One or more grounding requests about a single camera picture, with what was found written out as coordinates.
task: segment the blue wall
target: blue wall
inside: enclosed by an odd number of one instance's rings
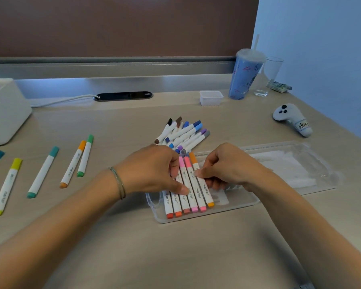
[[[361,137],[361,0],[260,0],[256,34],[278,82]]]

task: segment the forearm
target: forearm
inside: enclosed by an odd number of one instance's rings
[[[41,288],[88,229],[119,199],[104,171],[0,246],[0,288]]]
[[[361,288],[361,253],[279,178],[253,191],[316,289]]]

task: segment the blue tumbler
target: blue tumbler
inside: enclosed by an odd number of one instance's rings
[[[232,99],[244,99],[249,92],[250,86],[260,71],[266,56],[264,53],[243,48],[236,54],[234,72],[231,77],[229,97]]]

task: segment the brown wall panel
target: brown wall panel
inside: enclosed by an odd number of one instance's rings
[[[0,0],[0,57],[233,56],[258,0]]]

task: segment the game controller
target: game controller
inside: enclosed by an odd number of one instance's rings
[[[276,121],[289,120],[296,130],[304,137],[309,137],[313,130],[301,111],[292,103],[281,105],[273,112],[273,119]]]

